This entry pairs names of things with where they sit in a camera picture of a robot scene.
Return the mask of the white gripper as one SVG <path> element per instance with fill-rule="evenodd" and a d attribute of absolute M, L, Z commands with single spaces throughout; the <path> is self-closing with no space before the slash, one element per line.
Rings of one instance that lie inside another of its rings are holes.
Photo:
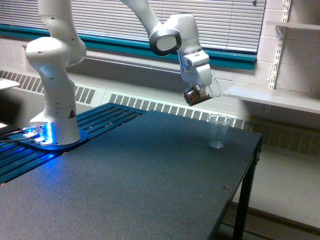
<path fill-rule="evenodd" d="M 212 83 L 210 58 L 203 50 L 180 53 L 178 56 L 182 80 L 193 86 L 195 92 L 200 92 L 199 86 Z"/>

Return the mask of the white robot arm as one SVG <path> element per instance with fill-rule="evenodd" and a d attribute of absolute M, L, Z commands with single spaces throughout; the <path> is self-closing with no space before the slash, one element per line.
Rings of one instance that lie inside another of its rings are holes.
<path fill-rule="evenodd" d="M 189 85 L 183 93 L 186 103 L 194 106 L 215 97 L 210 58 L 200 44 L 194 16 L 177 13 L 161 23 L 146 0 L 126 0 L 124 4 L 145 28 L 153 53 L 178 54 L 182 80 Z M 26 58 L 42 80 L 44 110 L 30 121 L 32 130 L 24 135 L 44 147 L 67 146 L 81 139 L 75 84 L 67 67 L 82 62 L 87 49 L 76 31 L 69 0 L 40 0 L 38 11 L 50 35 L 29 42 Z"/>

